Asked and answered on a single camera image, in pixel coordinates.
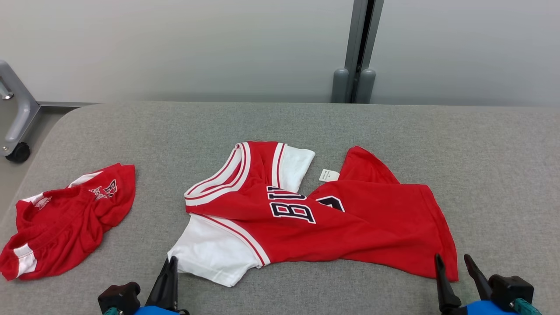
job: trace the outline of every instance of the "white sleeve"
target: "white sleeve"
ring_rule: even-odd
[[[185,231],[167,253],[178,259],[178,271],[232,287],[253,267],[262,264],[248,244],[228,229],[190,214]]]
[[[297,192],[314,157],[315,153],[311,150],[279,143],[272,166],[273,185],[290,192]]]

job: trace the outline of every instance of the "gray table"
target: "gray table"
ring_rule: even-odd
[[[552,109],[335,104],[119,103],[70,112],[36,153],[16,198],[62,188],[121,162],[137,168],[123,222],[73,270],[0,280],[2,314],[99,314],[97,296],[136,281],[144,302],[189,220],[183,193],[219,169],[233,145],[276,140],[316,152],[301,192],[351,146],[376,154],[403,183],[428,184],[454,236],[464,303],[478,297],[462,256],[486,273],[520,275],[543,314],[560,291],[560,113]],[[13,207],[0,241],[16,231]],[[434,280],[354,261],[250,270],[233,288],[179,276],[191,314],[436,314]]]

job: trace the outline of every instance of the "floor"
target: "floor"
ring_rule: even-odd
[[[32,125],[23,137],[23,142],[31,147],[31,156],[22,164],[15,164],[0,156],[0,212],[10,207],[12,199],[18,190],[25,173],[39,149],[43,140],[53,128],[54,124],[72,108],[42,107],[33,120]],[[3,139],[17,113],[15,99],[0,100],[0,139]]]

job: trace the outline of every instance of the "jersey lettering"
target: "jersey lettering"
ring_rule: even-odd
[[[297,200],[306,200],[302,194],[298,194],[296,192],[285,191],[284,189],[274,187],[274,186],[267,186],[268,191],[268,199],[269,200],[276,200],[276,199],[297,199]]]
[[[340,201],[340,199],[338,199],[334,196],[327,196],[327,197],[315,199],[315,201],[317,201],[319,203],[322,203],[325,206],[329,206],[331,208],[335,208],[335,209],[340,210],[342,212],[346,212],[344,210],[344,207],[342,206],[342,201]]]
[[[294,203],[286,204],[281,202],[271,202],[270,209],[272,210],[272,215],[275,217],[295,217],[315,224],[313,213],[311,213],[311,209],[307,206]]]

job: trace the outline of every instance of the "gray metal leg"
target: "gray metal leg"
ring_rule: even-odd
[[[0,60],[0,77],[6,84],[0,82],[0,95],[2,99],[15,96],[17,101],[17,116],[4,139],[0,140],[0,155],[7,156],[12,153],[21,137],[31,124],[33,117],[39,111],[39,104],[27,90],[20,78],[14,73],[10,65]]]

